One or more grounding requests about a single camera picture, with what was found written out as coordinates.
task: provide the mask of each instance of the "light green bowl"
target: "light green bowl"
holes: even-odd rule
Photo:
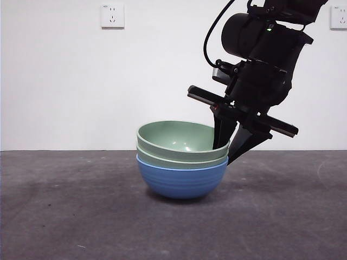
[[[191,122],[162,121],[141,127],[138,147],[146,153],[173,161],[200,162],[220,159],[230,142],[213,150],[214,129]]]
[[[212,160],[212,161],[194,162],[194,161],[172,161],[172,160],[162,159],[159,157],[155,157],[149,153],[146,153],[138,146],[137,146],[137,153],[139,158],[147,164],[150,164],[152,166],[178,169],[178,170],[192,170],[192,169],[213,167],[223,163],[228,156],[228,154],[226,153],[223,157]]]

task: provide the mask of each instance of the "concrete floor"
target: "concrete floor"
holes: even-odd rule
[[[250,152],[189,201],[134,157],[3,152],[1,259],[347,259],[347,152]]]

